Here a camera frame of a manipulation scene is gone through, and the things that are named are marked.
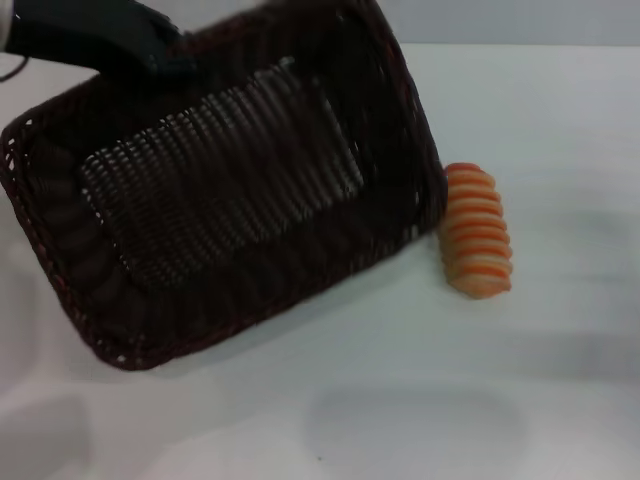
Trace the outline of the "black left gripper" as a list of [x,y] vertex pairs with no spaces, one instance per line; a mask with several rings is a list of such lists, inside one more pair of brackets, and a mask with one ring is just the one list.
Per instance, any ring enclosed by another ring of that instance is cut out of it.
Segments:
[[101,73],[198,70],[170,19],[137,0],[3,0],[3,51]]

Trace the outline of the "dark brown woven basket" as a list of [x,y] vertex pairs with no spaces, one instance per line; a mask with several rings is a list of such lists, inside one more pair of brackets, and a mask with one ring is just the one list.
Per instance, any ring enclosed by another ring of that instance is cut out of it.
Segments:
[[276,0],[186,35],[174,85],[96,76],[0,135],[0,184],[102,361],[220,343],[432,231],[447,182],[377,0]]

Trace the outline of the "orange striped bread loaf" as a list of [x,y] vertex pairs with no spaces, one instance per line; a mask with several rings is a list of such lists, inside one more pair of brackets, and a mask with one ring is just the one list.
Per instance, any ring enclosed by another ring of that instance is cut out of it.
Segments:
[[473,299],[511,289],[513,255],[495,179],[472,163],[445,169],[447,208],[438,228],[448,284]]

